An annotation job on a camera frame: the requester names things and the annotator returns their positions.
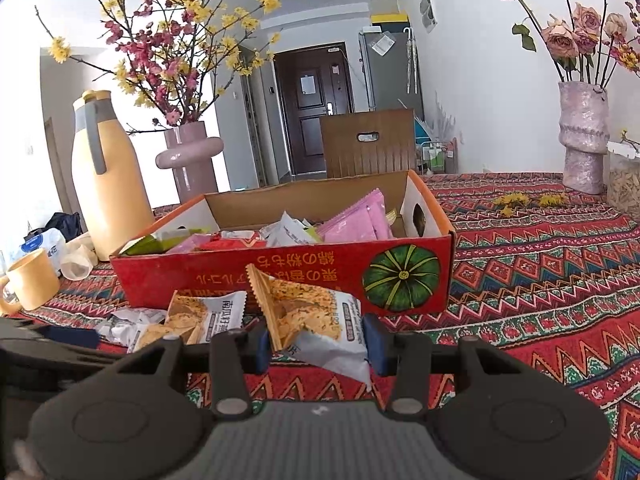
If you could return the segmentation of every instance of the purple vase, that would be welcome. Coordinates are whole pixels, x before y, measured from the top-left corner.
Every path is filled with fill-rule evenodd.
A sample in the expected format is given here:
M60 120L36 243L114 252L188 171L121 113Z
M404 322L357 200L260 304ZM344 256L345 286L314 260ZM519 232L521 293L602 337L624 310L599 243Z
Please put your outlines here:
M202 121L164 131L167 150L158 153L156 166L174 170L175 187L184 204L203 193L217 193L218 184L211 157L224 147L219 137L207 137Z
M566 147L565 186L589 194L604 191L604 155L609 142L609 99L599 86L560 83L560 142Z

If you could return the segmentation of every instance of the door frame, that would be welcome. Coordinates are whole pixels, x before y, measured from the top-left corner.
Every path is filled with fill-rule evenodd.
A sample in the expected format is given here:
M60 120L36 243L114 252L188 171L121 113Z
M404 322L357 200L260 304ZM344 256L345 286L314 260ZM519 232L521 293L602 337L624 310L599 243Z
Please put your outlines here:
M280 105L280 120L282 121L282 133L284 135L284 142L287 147L287 159L289 161L289 171L290 171L290 176L292 178L298 176L299 174L308 175L313 173L297 173L297 174L293 173L293 159L291 156L291 153L292 153L291 144L289 141L289 121L287 121L287 108L286 108L287 105L284 99L284 94L282 92L282 82L280 81L280 74L278 74L278 64L277 64L278 56L280 56L281 54L298 54L300 52L311 52L313 50L326 50L329 48L340 49L340 52L342 52L342 56L344 57L344 62L346 66L345 81L347 83L347 101L349 104L349 113L353 114L354 107L353 107L353 89L351 86L351 63L349 62L349 58L347 57L347 46L343 41L339 43L327 43L322 45L308 46L305 48L296 48L293 50L283 50L282 52L278 52L275 55L275 58L273 60L273 72L275 74L276 88L278 91L278 104Z

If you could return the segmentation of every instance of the container of dried food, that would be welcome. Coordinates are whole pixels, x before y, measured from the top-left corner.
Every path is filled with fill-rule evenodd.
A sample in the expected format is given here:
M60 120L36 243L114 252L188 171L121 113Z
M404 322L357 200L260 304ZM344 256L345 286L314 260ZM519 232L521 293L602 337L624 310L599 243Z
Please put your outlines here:
M607 203L640 222L640 153L623 142L609 142Z

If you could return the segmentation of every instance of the vase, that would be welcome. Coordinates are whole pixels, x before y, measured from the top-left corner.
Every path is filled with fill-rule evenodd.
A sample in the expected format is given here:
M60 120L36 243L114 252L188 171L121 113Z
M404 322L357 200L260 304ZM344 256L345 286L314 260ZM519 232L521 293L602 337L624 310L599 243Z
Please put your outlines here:
M111 92L87 91L74 103L71 172L87 230L101 261L154 222L140 165L111 105Z
M198 121L165 130L164 140L167 150L156 156L156 166L174 170L181 204L204 193L218 192L211 157L222 151L222 139L207 137L204 122Z
M566 147L562 182L588 194L604 191L604 155L609 142L609 99L599 86L560 83L560 143Z

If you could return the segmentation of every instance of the table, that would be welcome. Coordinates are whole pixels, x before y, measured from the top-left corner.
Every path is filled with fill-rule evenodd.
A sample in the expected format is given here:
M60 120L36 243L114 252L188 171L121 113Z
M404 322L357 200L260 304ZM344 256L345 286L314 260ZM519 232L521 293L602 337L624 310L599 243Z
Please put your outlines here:
M611 425L598 480L640 473L640 226L603 197L565 189L560 174L487 173L427 179L458 232L449 305L443 313L397 316L394 330L423 330L438 343L478 335L599 405ZM532 203L505 218L496 197L521 191ZM566 192L569 204L541 208L540 194ZM90 328L127 306L109 264L87 280L63 282L46 306L22 316ZM254 322L247 316L245 323ZM104 344L102 349L122 351ZM375 399L384 404L392 380L374 378L372 392L327 370L274 359L264 376L247 376L263 399ZM430 406L454 395L451 376L431 378ZM205 374L189 379L188 396L210 402Z

